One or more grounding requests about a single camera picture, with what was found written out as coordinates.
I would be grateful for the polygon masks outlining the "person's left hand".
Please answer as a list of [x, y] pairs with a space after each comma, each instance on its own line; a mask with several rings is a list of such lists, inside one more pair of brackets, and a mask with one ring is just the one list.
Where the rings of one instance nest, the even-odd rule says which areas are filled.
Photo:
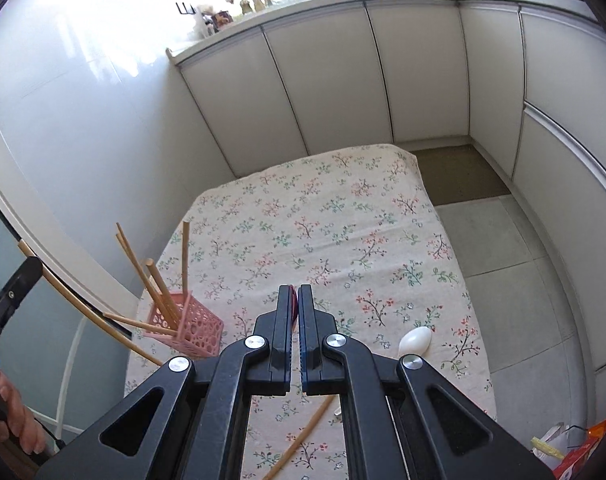
[[6, 442], [11, 436], [15, 436], [26, 454], [45, 452], [45, 431], [32, 411], [24, 405], [21, 393], [3, 372], [0, 372], [0, 398], [7, 408], [7, 420], [0, 420], [0, 442]]

